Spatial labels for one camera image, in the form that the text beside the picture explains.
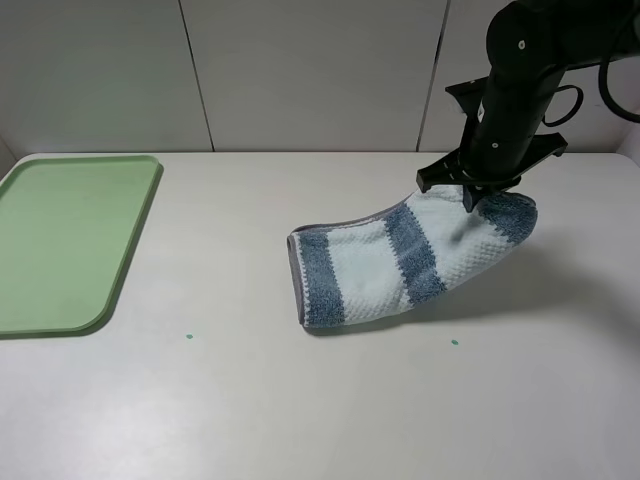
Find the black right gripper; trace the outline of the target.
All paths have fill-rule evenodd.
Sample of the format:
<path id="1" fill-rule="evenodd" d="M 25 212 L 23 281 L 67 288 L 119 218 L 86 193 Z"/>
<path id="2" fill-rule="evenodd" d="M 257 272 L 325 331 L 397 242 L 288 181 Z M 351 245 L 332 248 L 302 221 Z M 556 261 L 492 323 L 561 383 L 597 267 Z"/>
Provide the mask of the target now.
<path id="1" fill-rule="evenodd" d="M 559 83 L 558 77 L 515 84 L 484 77 L 446 87 L 467 115 L 459 153 L 449 152 L 419 169 L 419 190 L 426 193 L 434 186 L 461 185 L 461 164 L 478 184 L 463 186 L 463 206 L 474 210 L 493 194 L 490 186 L 479 185 L 516 179 L 549 156 L 562 155 L 567 142 L 561 134 L 537 133 Z"/>

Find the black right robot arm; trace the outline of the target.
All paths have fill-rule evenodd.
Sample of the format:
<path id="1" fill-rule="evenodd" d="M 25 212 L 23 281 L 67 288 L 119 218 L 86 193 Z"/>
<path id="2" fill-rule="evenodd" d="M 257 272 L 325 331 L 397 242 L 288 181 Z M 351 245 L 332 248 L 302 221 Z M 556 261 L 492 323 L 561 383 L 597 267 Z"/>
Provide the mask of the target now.
<path id="1" fill-rule="evenodd" d="M 513 1 L 491 20 L 486 51 L 488 76 L 446 89 L 466 122 L 459 147 L 418 171 L 423 192 L 460 186 L 465 209 L 473 211 L 482 198 L 518 185 L 540 162 L 561 156 L 567 142 L 555 128 L 579 111 L 583 91 L 560 119 L 549 122 L 545 115 L 554 95 L 567 90 L 562 78 L 569 71 L 596 67 L 608 110 L 639 120 L 608 86 L 611 63 L 639 54 L 636 1 Z"/>

